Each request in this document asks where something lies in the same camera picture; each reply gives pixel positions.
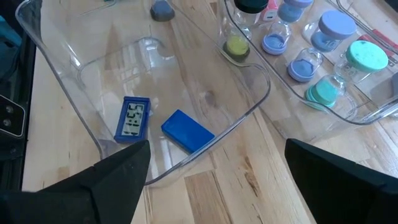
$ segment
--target black lid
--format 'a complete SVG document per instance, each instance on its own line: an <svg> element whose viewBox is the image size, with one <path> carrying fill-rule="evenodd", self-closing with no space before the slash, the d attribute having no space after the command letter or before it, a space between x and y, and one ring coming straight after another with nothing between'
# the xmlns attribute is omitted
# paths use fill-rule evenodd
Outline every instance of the black lid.
<svg viewBox="0 0 398 224"><path fill-rule="evenodd" d="M263 11L267 5L268 0L234 0L235 6L243 12L255 14Z"/></svg>

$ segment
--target blue timer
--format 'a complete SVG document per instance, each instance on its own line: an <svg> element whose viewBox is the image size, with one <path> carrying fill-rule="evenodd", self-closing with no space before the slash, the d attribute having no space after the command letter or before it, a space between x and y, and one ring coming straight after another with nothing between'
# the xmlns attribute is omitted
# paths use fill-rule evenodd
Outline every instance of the blue timer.
<svg viewBox="0 0 398 224"><path fill-rule="evenodd" d="M125 144L145 139L149 111L149 98L125 96L114 140Z"/></svg>

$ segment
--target yellow-green lid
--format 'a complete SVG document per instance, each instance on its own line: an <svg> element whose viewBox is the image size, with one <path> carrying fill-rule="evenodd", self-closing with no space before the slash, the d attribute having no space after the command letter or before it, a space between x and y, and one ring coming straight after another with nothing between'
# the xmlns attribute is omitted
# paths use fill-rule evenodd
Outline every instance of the yellow-green lid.
<svg viewBox="0 0 398 224"><path fill-rule="evenodd" d="M226 41L226 47L234 55L244 55L249 49L249 43L238 35L231 35Z"/></svg>
<svg viewBox="0 0 398 224"><path fill-rule="evenodd" d="M357 40L347 49L346 58L359 71L372 73L388 65L388 56L374 43Z"/></svg>

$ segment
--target wooden table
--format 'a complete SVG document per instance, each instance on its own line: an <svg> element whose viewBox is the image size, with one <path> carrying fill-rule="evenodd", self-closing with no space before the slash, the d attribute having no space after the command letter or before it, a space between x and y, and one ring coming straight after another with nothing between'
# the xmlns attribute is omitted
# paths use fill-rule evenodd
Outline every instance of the wooden table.
<svg viewBox="0 0 398 224"><path fill-rule="evenodd" d="M185 8L215 20L212 0ZM398 177L398 121L316 143L329 152ZM286 166L284 140L256 110L174 183L145 187L132 223L315 223ZM36 191L100 159L43 55L37 51L23 190Z"/></svg>

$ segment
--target teal lid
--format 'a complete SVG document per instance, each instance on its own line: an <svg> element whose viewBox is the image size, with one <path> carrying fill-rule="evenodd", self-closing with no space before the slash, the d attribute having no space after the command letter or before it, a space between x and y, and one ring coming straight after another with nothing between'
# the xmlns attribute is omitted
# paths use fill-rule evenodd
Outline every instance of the teal lid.
<svg viewBox="0 0 398 224"><path fill-rule="evenodd" d="M346 58L354 68L367 73L380 71L388 65L388 56L383 49L364 40L353 42L347 49Z"/></svg>
<svg viewBox="0 0 398 224"><path fill-rule="evenodd" d="M323 105L335 103L337 93L336 88L323 79L319 80L319 82L311 89L311 94L314 99Z"/></svg>
<svg viewBox="0 0 398 224"><path fill-rule="evenodd" d="M317 99L315 99L315 98L313 97L313 95L312 95L312 90L313 90L313 89L314 89L314 86L310 86L310 88L308 88L308 89L306 90L306 92L305 92L305 98L306 98L307 100L309 100L309 101L314 101L314 102L320 103L319 101L317 101ZM307 105L309 105L309 106L311 106L312 108L317 109L317 110L322 110L322 111L324 110L321 106L317 106L317 105L310 104L310 103L307 103ZM334 105L335 105L335 102L332 102L332 103L327 104L327 105L325 105L325 106L327 106L327 107L329 107L329 108L332 108Z"/></svg>

